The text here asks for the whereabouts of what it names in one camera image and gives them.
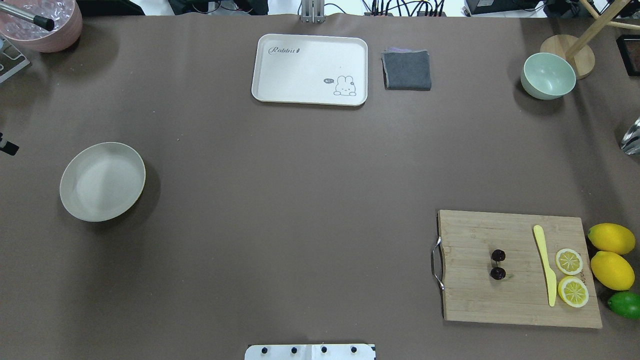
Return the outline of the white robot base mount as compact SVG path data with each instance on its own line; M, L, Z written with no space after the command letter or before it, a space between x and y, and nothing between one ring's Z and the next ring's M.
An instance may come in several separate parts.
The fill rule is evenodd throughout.
M254 344L247 347L245 360L375 360L374 344Z

